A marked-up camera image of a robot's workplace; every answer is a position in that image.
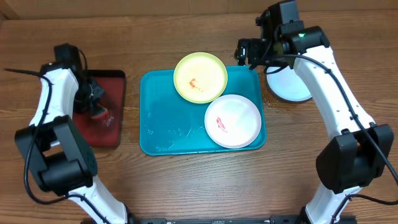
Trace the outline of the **light blue plastic plate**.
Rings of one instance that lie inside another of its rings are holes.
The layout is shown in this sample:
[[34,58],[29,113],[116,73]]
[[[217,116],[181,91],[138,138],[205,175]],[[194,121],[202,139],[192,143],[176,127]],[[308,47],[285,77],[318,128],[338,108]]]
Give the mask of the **light blue plastic plate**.
[[289,66],[285,68],[267,67],[264,72],[267,86],[281,100],[301,103],[312,99],[307,86]]

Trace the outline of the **yellow-green plastic plate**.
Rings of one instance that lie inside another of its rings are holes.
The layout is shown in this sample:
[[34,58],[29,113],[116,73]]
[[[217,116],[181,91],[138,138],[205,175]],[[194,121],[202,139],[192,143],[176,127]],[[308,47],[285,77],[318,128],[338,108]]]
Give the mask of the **yellow-green plastic plate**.
[[206,52],[185,56],[174,70],[176,91],[191,103],[214,101],[224,92],[227,83],[228,73],[224,63]]

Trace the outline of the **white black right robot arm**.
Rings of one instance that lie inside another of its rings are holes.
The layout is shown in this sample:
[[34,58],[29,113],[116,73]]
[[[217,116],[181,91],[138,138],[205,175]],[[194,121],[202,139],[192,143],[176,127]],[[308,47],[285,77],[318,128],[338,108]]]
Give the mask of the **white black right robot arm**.
[[329,143],[316,159],[320,185],[297,216],[273,216],[271,223],[355,223],[342,211],[384,169],[394,140],[390,126],[378,125],[365,112],[343,78],[330,41],[318,26],[306,27],[295,1],[269,6],[256,19],[258,39],[240,39],[234,53],[239,65],[262,65],[275,95],[278,78],[302,84],[314,100],[327,129]]

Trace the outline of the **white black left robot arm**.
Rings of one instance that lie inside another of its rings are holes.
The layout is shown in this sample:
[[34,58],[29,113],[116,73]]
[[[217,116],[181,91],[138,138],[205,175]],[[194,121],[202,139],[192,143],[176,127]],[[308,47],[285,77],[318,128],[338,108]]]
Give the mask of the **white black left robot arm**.
[[82,50],[54,47],[55,60],[41,66],[40,99],[28,127],[15,134],[24,158],[24,186],[29,179],[55,201],[71,200],[92,223],[134,223],[127,206],[100,181],[94,147],[119,146],[126,93],[120,70],[90,70]]

